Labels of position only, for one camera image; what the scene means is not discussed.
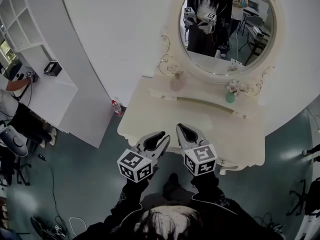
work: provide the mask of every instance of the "small vase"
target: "small vase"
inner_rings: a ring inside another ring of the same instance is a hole
[[[170,81],[171,90],[178,92],[181,91],[186,85],[186,78],[182,72],[175,73],[174,77]]]
[[[236,96],[233,92],[228,90],[228,93],[225,96],[225,100],[229,103],[234,103],[236,100]]]

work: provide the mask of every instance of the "black jacket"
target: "black jacket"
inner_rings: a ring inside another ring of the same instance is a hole
[[[187,0],[187,7],[191,7],[195,14],[198,12],[199,0]],[[222,45],[228,39],[228,26],[231,21],[233,0],[220,0],[216,10],[216,25],[212,34],[217,45]]]
[[[191,181],[199,193],[192,197],[190,207],[200,213],[205,212],[210,215],[213,221],[212,236],[214,239],[282,240],[278,234],[258,225],[234,200],[226,198],[218,188],[218,183],[219,180],[213,172],[197,176]],[[140,197],[147,186],[147,180],[139,183],[128,180],[122,189],[118,203],[111,210],[112,215],[108,216],[103,223],[91,225],[75,240],[116,239],[114,232],[121,227],[123,222],[145,212],[140,204]]]

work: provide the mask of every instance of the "white curved wall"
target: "white curved wall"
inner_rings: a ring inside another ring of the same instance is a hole
[[[74,28],[109,96],[127,106],[141,77],[161,57],[160,32],[171,0],[64,0]],[[320,0],[281,0],[286,31],[263,93],[265,134],[320,93]]]

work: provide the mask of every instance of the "window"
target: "window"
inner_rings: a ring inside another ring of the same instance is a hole
[[[16,54],[11,50],[6,40],[3,40],[3,42],[0,44],[0,49],[1,53],[5,56],[9,63],[15,59]]]

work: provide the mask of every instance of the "fiducial marker cube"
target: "fiducial marker cube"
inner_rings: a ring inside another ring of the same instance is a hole
[[[182,150],[181,154],[184,165],[194,176],[213,172],[216,168],[218,156],[212,144]]]
[[[126,149],[117,160],[120,173],[126,178],[138,183],[152,175],[152,160]]]

